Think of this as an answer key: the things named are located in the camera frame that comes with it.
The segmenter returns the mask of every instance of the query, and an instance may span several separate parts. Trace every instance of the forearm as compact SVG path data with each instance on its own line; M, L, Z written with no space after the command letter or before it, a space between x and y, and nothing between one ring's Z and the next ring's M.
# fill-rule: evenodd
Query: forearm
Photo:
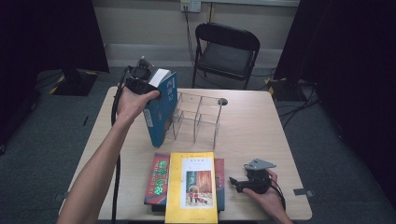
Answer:
M123 118L117 119L101 146L78 175L65 201L58 223L97 221L131 123Z

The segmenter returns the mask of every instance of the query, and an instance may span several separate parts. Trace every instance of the book stack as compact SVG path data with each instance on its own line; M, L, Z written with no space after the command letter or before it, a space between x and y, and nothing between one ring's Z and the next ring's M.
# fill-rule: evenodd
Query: book stack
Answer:
M165 214L165 223L217 223L225 205L224 159L213 152L156 152L144 204Z

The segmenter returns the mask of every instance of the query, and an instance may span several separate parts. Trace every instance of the book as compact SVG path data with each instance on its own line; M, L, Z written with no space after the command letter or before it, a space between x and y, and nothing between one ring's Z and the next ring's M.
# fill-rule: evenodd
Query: book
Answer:
M144 204L166 206L170 158L169 153L155 153L149 173Z
M151 164L144 204L151 205L156 215L164 215L168 190L170 153L156 152ZM215 179L218 213L225 209L224 159L215 158Z
M150 100L143 110L151 143L160 147L171 127L177 104L177 75L160 68L148 84L158 88L161 93L159 98Z
M172 152L165 223L218 223L213 152Z

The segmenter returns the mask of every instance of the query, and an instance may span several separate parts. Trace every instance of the electrical outlet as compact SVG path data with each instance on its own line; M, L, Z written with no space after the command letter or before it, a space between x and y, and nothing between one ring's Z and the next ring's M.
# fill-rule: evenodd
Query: electrical outlet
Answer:
M190 12L201 12L201 1L191 0Z
M180 11L201 12L201 1L180 0Z
M191 8L191 0L180 0L180 11L190 11Z

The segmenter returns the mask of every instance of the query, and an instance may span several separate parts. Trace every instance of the black chair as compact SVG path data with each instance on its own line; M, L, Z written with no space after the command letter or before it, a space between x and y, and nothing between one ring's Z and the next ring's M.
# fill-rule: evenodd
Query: black chair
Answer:
M197 70L201 70L205 77L210 73L245 80L245 90L260 50L259 39L249 31L214 22L198 25L195 36L197 49L191 87L195 86ZM205 49L201 41L207 42Z

